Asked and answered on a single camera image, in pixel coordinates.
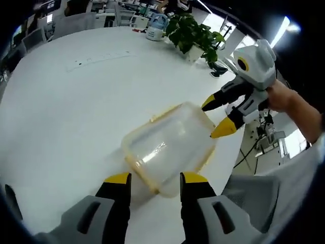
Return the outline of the person's right hand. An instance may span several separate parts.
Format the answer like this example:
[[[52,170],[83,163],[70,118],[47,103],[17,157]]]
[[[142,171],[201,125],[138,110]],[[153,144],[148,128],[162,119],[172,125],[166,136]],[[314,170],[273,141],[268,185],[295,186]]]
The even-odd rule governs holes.
[[[268,108],[277,112],[284,112],[290,104],[291,99],[297,94],[278,79],[267,88]]]

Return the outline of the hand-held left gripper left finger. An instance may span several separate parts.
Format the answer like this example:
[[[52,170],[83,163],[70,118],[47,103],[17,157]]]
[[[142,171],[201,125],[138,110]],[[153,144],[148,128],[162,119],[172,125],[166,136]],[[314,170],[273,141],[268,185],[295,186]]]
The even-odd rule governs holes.
[[[131,182],[129,172],[106,178],[94,196],[84,197],[64,212],[56,228],[36,234],[37,243],[125,243]]]

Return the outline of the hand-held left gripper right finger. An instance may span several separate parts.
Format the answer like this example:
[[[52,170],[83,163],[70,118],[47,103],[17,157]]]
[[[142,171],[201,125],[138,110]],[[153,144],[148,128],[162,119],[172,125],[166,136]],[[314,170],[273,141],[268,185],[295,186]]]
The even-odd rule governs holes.
[[[271,179],[232,175],[220,195],[194,172],[180,173],[185,243],[262,243],[271,223]]]

